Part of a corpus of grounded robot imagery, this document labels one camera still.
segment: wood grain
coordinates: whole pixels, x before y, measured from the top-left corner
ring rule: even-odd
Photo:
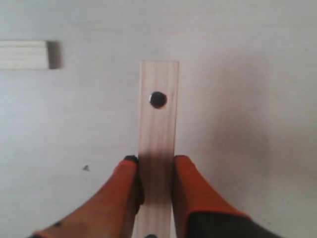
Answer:
[[[0,69],[49,69],[45,41],[0,41]]]
[[[178,62],[143,61],[140,64],[140,175],[145,202],[137,217],[137,237],[170,236],[171,172],[174,157]],[[149,96],[159,91],[167,103],[155,109]]]

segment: white surface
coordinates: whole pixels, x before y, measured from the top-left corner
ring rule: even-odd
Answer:
[[[0,71],[1,237],[60,219],[137,153],[144,59],[180,61],[176,152],[260,225],[316,237],[316,7],[1,1],[0,40],[59,41],[62,51],[62,69]]]
[[[45,41],[0,41],[0,69],[48,69]]]

